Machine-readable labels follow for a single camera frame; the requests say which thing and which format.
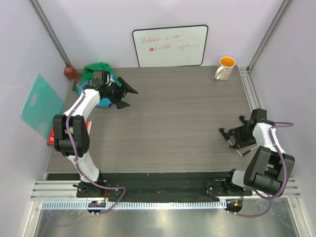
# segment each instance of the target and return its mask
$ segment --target gray wood surface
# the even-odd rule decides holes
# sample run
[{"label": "gray wood surface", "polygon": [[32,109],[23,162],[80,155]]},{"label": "gray wood surface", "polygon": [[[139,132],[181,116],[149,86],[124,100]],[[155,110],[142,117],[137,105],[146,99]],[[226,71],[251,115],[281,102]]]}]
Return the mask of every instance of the gray wood surface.
[{"label": "gray wood surface", "polygon": [[[241,125],[250,108],[238,68],[227,81],[214,80],[217,67],[117,68],[139,94],[131,107],[96,107],[89,119],[90,154],[102,172],[181,172],[245,169],[218,131]],[[69,86],[65,110],[78,98]],[[54,149],[47,172],[75,172]]]}]

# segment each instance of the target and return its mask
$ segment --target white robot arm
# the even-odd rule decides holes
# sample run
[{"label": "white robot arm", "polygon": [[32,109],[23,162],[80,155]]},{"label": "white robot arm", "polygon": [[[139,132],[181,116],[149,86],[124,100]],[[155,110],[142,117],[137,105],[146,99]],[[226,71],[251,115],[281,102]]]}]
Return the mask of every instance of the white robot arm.
[{"label": "white robot arm", "polygon": [[267,120],[267,111],[255,109],[250,120],[244,116],[239,119],[243,126],[219,131],[226,140],[233,137],[235,144],[231,148],[240,149],[257,144],[258,149],[246,170],[232,170],[227,181],[227,192],[231,195],[238,187],[260,190],[269,195],[279,195],[292,172],[295,159],[285,153],[276,136],[276,123]]},{"label": "white robot arm", "polygon": [[[86,130],[85,121],[90,115],[92,109],[103,99],[108,98],[114,103],[118,109],[130,106],[121,99],[130,93],[138,94],[136,90],[131,88],[121,77],[116,83],[107,71],[101,72],[101,78],[94,77],[84,87],[84,92],[81,93],[79,99],[74,105],[67,110],[63,115],[56,115],[53,119],[54,129],[54,147],[66,156],[78,170],[81,181],[89,184],[91,181],[103,185],[101,172],[94,165],[89,154],[90,139]],[[69,117],[70,132],[75,141],[78,159],[74,153],[71,141],[67,134],[66,120]]]}]

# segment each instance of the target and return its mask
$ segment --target whiteboard frame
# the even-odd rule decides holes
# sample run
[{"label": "whiteboard frame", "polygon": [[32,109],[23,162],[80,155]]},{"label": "whiteboard frame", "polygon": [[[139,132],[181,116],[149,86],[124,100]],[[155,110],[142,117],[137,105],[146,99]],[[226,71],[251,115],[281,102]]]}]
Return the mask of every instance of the whiteboard frame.
[{"label": "whiteboard frame", "polygon": [[135,47],[138,67],[140,68],[141,66],[139,64],[139,59],[138,59],[138,54],[137,54],[137,49],[136,49],[136,43],[135,43],[135,38],[134,38],[134,32],[135,31],[162,30],[162,29],[173,29],[173,28],[184,28],[184,27],[187,28],[187,27],[197,27],[197,26],[206,26],[206,35],[205,35],[205,44],[204,44],[204,49],[203,49],[202,62],[200,64],[193,65],[193,66],[200,66],[203,63],[203,60],[204,60],[205,47],[206,47],[206,41],[207,41],[208,26],[206,24],[204,24],[204,25],[193,25],[193,26],[172,26],[172,27],[161,27],[161,28],[148,28],[148,29],[133,30],[132,37],[133,37],[133,42],[134,42],[134,47]]}]

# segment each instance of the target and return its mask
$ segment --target mug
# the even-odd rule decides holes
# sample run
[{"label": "mug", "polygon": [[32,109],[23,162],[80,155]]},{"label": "mug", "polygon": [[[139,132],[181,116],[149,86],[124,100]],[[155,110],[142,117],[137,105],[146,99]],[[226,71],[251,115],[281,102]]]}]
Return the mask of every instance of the mug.
[{"label": "mug", "polygon": [[232,73],[235,60],[231,57],[222,57],[215,73],[216,80],[227,80]]}]

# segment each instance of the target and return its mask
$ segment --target red writing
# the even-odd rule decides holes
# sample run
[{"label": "red writing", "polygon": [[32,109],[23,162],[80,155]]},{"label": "red writing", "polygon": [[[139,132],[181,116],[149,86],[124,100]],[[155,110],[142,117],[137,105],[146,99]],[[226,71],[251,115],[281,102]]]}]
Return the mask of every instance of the red writing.
[{"label": "red writing", "polygon": [[176,35],[173,37],[173,35],[169,36],[169,37],[166,37],[166,40],[171,40],[171,39],[178,39],[179,38],[179,35]]},{"label": "red writing", "polygon": [[152,42],[158,42],[160,40],[160,38],[155,38],[155,39],[151,39],[149,36],[148,37],[143,37],[142,39],[140,39],[142,41],[142,43],[152,43]]},{"label": "red writing", "polygon": [[179,49],[180,49],[181,52],[182,52],[186,47],[192,47],[192,45],[184,44],[184,45],[179,46]]},{"label": "red writing", "polygon": [[155,47],[156,50],[161,50],[161,49],[171,49],[171,45],[165,44],[162,47]]}]

